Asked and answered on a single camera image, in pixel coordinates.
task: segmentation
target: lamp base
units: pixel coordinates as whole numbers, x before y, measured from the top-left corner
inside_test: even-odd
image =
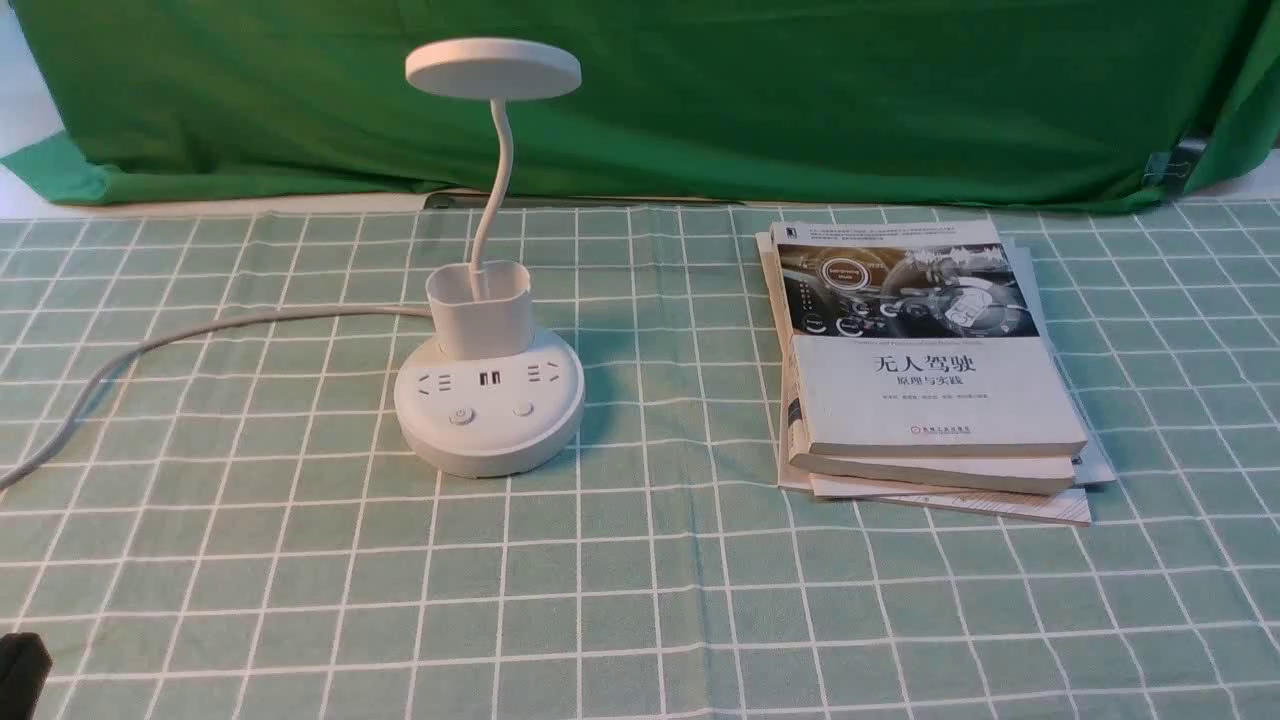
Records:
[[[550,331],[524,351],[453,360],[436,338],[415,350],[396,378],[396,415],[408,446],[440,470],[493,478],[556,456],[582,421],[582,364]]]

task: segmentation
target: round button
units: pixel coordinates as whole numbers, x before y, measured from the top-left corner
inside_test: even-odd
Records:
[[[466,425],[476,416],[476,411],[470,407],[458,407],[449,414],[449,421],[454,425]]]

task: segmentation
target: table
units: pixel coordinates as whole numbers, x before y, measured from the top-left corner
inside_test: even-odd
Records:
[[[442,477],[390,407],[408,318],[142,359],[0,497],[0,624],[41,719],[1271,717],[1280,706],[1280,213],[993,213],[1121,473],[1088,529],[773,487],[751,233],[927,208],[503,213],[493,258],[579,350],[581,436]],[[472,211],[0,222],[0,462],[145,336],[420,302]]]

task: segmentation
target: lamp head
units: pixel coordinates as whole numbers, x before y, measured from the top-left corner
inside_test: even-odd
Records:
[[[424,45],[404,59],[404,79],[422,92],[463,100],[541,100],[577,90],[577,58],[507,37],[461,37]]]

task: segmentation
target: green backdrop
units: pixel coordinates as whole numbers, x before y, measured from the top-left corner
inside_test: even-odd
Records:
[[[1153,154],[1243,174],[1280,131],[1272,0],[14,0],[67,132],[5,163],[55,202],[488,187],[488,108],[415,46],[575,53],[512,108],[527,195],[1132,209]]]

